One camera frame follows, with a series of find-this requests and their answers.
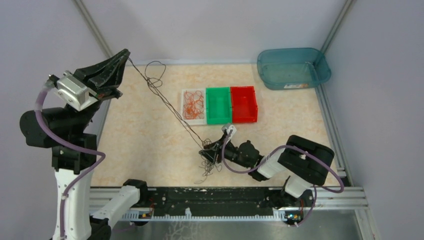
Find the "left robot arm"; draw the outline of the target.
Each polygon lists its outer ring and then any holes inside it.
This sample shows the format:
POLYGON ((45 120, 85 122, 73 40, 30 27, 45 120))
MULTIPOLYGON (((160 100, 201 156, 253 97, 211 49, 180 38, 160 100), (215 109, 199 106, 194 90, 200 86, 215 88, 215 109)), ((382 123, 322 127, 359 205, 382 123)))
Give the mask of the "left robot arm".
POLYGON ((128 179, 100 210, 89 210, 94 169, 106 155, 98 150, 97 135, 85 133, 85 129, 104 101, 122 96, 119 86, 129 57, 130 51, 123 49, 61 77, 50 75, 34 109, 19 120, 28 146, 51 150, 57 189, 54 240, 108 240, 131 207, 149 203, 147 183, 128 179))

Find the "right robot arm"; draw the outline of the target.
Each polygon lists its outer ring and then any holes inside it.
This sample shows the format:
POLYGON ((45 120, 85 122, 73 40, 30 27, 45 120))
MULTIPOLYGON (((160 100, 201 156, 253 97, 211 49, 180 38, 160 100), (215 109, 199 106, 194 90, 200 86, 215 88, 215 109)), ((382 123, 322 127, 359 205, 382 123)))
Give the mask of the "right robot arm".
POLYGON ((303 193, 313 186, 322 186, 328 176, 335 152, 329 147, 298 135, 291 135, 284 147, 261 155, 250 140, 235 146, 227 134, 207 144, 200 150, 211 165, 230 161, 244 167, 244 173, 258 182, 270 180, 275 175, 290 171, 280 193, 268 197, 274 208, 300 206, 303 193))

